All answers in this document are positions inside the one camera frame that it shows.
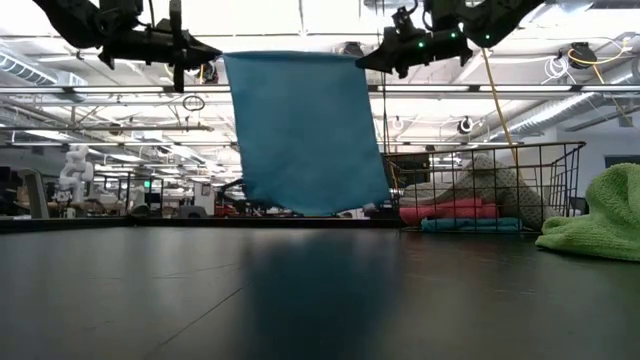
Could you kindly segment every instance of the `white robot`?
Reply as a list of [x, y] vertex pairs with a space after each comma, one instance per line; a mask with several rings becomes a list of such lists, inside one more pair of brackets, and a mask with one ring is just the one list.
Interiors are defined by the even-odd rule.
[[86, 162], [89, 147], [86, 145], [71, 146], [66, 154], [67, 162], [60, 172], [59, 190], [56, 197], [61, 199], [64, 192], [71, 191], [73, 202], [84, 201], [83, 181], [93, 180], [93, 164]]

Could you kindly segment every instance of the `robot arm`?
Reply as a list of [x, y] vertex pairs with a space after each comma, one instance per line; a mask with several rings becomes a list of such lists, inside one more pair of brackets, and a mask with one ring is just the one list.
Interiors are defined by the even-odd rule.
[[429, 65], [430, 62], [460, 57], [463, 66], [472, 56], [467, 39], [489, 48], [509, 35], [529, 12], [545, 0], [485, 0], [468, 7], [465, 0], [423, 0], [424, 13], [431, 15], [430, 30], [417, 29], [411, 21], [411, 10], [401, 7], [392, 16], [394, 27], [384, 29], [380, 48], [358, 59], [360, 68], [391, 74], [393, 69], [400, 78], [408, 74], [409, 67]]
[[112, 70], [114, 59], [143, 60], [175, 66], [175, 90], [184, 91], [184, 71], [217, 59], [222, 52], [182, 30], [182, 0], [171, 0], [170, 19], [144, 31], [138, 16], [143, 0], [33, 0], [47, 14], [51, 25], [69, 44], [80, 48], [102, 47], [100, 60]]

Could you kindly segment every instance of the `table surface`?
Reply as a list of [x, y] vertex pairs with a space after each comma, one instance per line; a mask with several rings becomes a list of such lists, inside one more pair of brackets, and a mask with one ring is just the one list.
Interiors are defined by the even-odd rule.
[[0, 359], [640, 359], [640, 265], [513, 235], [0, 236]]

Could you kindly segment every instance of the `ceiling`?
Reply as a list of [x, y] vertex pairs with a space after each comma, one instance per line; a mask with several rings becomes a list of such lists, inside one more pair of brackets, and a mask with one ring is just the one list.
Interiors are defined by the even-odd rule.
[[[155, 18], [168, 17], [169, 0], [154, 0]], [[0, 12], [0, 48], [8, 47], [24, 55], [36, 64], [54, 70], [63, 70], [85, 79], [91, 86], [170, 85], [170, 74], [159, 64], [145, 66], [136, 62], [120, 61], [111, 71], [99, 62], [97, 49], [81, 51], [61, 39], [48, 19], [32, 1], [12, 2], [9, 11]], [[225, 52], [244, 50], [297, 50], [334, 51], [347, 41], [360, 42], [368, 51], [378, 43], [377, 32], [390, 25], [391, 13], [382, 14], [364, 6], [362, 0], [273, 0], [273, 1], [183, 1], [183, 26], [198, 40]], [[420, 14], [414, 14], [414, 22], [421, 24]], [[495, 82], [498, 84], [554, 84], [567, 81], [550, 79], [545, 73], [550, 57], [560, 49], [567, 49], [572, 42], [588, 41], [597, 49], [600, 59], [618, 55], [622, 38], [628, 36], [629, 48], [618, 60], [603, 65], [603, 71], [620, 65], [633, 57], [639, 42], [635, 35], [640, 10], [589, 10], [567, 15], [558, 8], [551, 8], [534, 21], [523, 20], [520, 28], [495, 48], [489, 58]], [[140, 17], [143, 23], [151, 21], [148, 3]], [[389, 84], [486, 84], [487, 73], [481, 57], [470, 61], [464, 68], [458, 59], [433, 63], [428, 67], [417, 66], [405, 79], [387, 76]], [[216, 63], [220, 83], [227, 83], [224, 62]], [[569, 74], [577, 82], [594, 78], [592, 70], [570, 69]], [[369, 73], [370, 84], [379, 84], [380, 74]], [[188, 77], [187, 82], [196, 79]], [[29, 85], [13, 76], [0, 72], [0, 84], [8, 86]], [[165, 131], [164, 140], [170, 141], [234, 141], [233, 105], [228, 94], [203, 96], [211, 105], [204, 110], [190, 113], [181, 106], [181, 98], [153, 96], [125, 96], [118, 102], [96, 109], [93, 106], [76, 106], [76, 116], [89, 114], [84, 120], [87, 127], [114, 122], [135, 125], [164, 126], [183, 124], [186, 116], [192, 123], [200, 122], [213, 131]], [[22, 102], [51, 101], [50, 98], [14, 96]], [[92, 99], [105, 100], [104, 96]], [[152, 105], [130, 105], [132, 102], [149, 101]], [[536, 105], [540, 101], [525, 99], [502, 100], [500, 104], [508, 118]], [[389, 97], [386, 99], [391, 139], [446, 140], [457, 134], [457, 122], [465, 116], [475, 121], [495, 120], [495, 104], [491, 98], [449, 99], [421, 96]], [[383, 100], [372, 98], [374, 123], [381, 139]], [[69, 118], [71, 107], [42, 107], [55, 116]], [[131, 134], [119, 137], [105, 136], [105, 141], [126, 141]], [[221, 164], [239, 164], [239, 156], [233, 148], [194, 148], [205, 159]]]

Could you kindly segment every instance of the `green fleece blanket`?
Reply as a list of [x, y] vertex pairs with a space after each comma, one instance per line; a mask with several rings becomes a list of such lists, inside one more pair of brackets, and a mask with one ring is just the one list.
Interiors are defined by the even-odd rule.
[[640, 165], [620, 164], [587, 189], [591, 213], [550, 218], [536, 245], [569, 253], [640, 261]]

